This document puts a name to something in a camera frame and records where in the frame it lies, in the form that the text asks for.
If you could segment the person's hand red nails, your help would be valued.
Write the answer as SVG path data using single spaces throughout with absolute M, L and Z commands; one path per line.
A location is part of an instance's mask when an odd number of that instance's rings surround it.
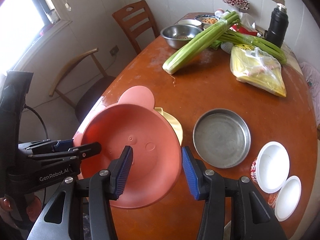
M 9 224 L 11 227 L 15 227 L 15 223 L 10 217 L 11 211 L 13 211 L 13 205 L 8 198 L 1 198 L 1 218 Z M 42 203 L 36 195 L 33 194 L 31 200 L 26 207 L 26 213 L 31 222 L 35 222 L 42 212 Z

